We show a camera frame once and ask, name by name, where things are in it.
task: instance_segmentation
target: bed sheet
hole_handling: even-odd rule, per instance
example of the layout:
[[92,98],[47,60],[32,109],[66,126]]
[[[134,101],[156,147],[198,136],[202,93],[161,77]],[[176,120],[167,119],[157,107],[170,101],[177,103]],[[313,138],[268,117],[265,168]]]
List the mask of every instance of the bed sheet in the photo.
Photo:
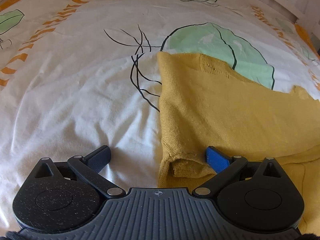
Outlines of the bed sheet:
[[44,156],[109,145],[101,175],[156,187],[158,51],[201,52],[270,89],[320,98],[319,60],[295,26],[245,0],[22,0],[0,19],[0,235],[18,229],[13,198]]

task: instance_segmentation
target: folded yellow garment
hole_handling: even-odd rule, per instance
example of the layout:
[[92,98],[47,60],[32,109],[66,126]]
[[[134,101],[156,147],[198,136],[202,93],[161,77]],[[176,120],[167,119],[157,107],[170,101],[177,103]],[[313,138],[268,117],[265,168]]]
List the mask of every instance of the folded yellow garment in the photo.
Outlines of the folded yellow garment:
[[203,54],[157,55],[163,159],[159,187],[199,186],[212,145],[249,161],[276,157],[302,194],[302,233],[320,235],[320,103],[301,87],[272,91]]

